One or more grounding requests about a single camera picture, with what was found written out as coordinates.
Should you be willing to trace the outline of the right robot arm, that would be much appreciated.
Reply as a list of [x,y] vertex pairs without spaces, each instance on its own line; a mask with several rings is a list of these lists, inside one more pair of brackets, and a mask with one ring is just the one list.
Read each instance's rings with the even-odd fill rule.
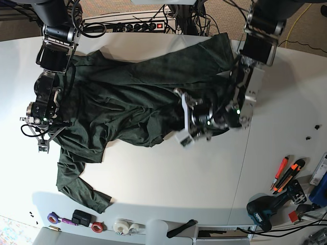
[[68,97],[70,89],[60,86],[59,74],[75,71],[71,61],[81,36],[98,38],[106,33],[89,34],[90,23],[83,20],[79,1],[24,1],[31,5],[43,22],[43,41],[37,54],[36,64],[43,71],[34,84],[36,100],[31,102],[26,116],[21,118],[31,130],[29,137],[36,138],[38,150],[48,152],[50,141],[71,123],[58,119],[60,104]]

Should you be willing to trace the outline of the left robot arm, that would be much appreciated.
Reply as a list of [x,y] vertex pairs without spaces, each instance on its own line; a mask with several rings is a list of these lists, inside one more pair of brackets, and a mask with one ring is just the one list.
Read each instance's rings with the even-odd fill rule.
[[245,18],[246,39],[237,48],[228,76],[230,84],[221,101],[209,103],[179,88],[174,90],[184,110],[184,129],[176,133],[183,147],[200,138],[210,140],[215,133],[250,125],[264,76],[262,67],[273,64],[287,19],[303,4],[304,1],[252,1]]

